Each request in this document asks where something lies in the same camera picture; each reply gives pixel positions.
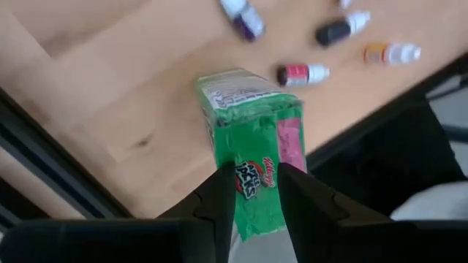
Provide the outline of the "small pink-label dropper bottle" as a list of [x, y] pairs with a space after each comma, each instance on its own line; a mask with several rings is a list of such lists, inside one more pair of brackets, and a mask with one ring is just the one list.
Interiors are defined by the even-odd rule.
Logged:
[[282, 87], [317, 84], [329, 76], [329, 68], [322, 64], [285, 64], [276, 69], [276, 79]]

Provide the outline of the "green Apple Jacks cereal box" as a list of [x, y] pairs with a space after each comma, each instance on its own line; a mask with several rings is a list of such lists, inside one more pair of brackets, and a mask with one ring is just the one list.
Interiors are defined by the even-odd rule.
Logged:
[[245, 69], [199, 77], [195, 87], [216, 165], [235, 163], [241, 240], [284, 229], [278, 166], [306, 171], [302, 101]]

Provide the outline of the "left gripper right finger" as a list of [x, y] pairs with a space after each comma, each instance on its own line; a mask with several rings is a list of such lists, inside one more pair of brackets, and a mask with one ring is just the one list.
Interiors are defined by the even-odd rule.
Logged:
[[278, 166], [282, 212], [298, 263], [385, 263], [390, 219], [291, 164]]

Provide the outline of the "small purple dropper bottle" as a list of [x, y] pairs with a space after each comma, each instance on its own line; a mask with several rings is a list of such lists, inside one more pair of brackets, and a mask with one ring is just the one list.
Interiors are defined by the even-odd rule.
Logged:
[[238, 33], [253, 42], [265, 32], [263, 19], [247, 0], [219, 0], [227, 18]]

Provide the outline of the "small black dropper bottle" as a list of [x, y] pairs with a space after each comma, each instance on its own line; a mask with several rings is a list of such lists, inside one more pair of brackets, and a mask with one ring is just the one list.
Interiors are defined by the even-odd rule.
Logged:
[[329, 47], [365, 29], [371, 20], [370, 11], [357, 11], [332, 20], [315, 31], [315, 39], [322, 47]]

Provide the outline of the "small yellow dropper bottle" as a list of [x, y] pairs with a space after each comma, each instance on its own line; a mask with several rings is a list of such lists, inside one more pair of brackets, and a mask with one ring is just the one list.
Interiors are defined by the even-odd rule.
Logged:
[[408, 64], [421, 56], [421, 47], [412, 43], [375, 42], [365, 46], [363, 60], [366, 63]]

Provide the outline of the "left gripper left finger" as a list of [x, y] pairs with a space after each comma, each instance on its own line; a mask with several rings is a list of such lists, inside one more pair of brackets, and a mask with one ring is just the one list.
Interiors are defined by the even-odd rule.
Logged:
[[229, 161], [157, 217], [176, 227], [171, 262], [228, 263], [235, 193], [235, 164]]

